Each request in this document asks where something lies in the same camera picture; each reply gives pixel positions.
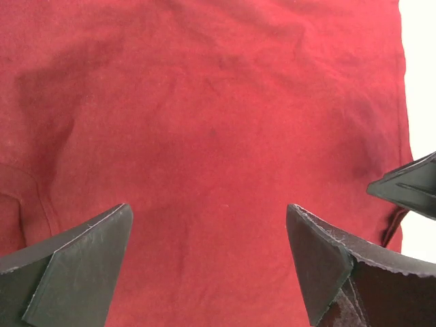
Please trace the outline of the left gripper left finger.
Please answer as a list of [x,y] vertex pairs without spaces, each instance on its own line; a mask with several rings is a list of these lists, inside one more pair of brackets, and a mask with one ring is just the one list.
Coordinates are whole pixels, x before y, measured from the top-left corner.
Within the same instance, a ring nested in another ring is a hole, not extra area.
[[104,326],[132,222],[119,204],[1,257],[1,326]]

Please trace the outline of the dark red t-shirt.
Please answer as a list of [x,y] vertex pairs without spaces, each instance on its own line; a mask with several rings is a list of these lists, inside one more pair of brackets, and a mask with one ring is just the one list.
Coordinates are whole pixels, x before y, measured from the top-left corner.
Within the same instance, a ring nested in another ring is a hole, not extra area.
[[401,249],[397,1],[2,1],[1,253],[128,203],[109,326],[307,326],[298,204]]

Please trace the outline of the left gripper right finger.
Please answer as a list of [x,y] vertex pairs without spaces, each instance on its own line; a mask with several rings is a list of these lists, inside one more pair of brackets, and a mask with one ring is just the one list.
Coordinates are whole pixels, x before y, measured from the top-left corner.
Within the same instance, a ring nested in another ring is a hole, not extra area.
[[291,204],[287,234],[311,326],[434,326],[435,265]]

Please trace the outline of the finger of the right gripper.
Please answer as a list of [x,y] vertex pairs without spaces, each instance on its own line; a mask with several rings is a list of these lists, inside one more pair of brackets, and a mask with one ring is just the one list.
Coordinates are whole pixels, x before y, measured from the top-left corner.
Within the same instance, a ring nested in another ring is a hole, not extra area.
[[435,154],[412,161],[370,183],[367,193],[435,219]]

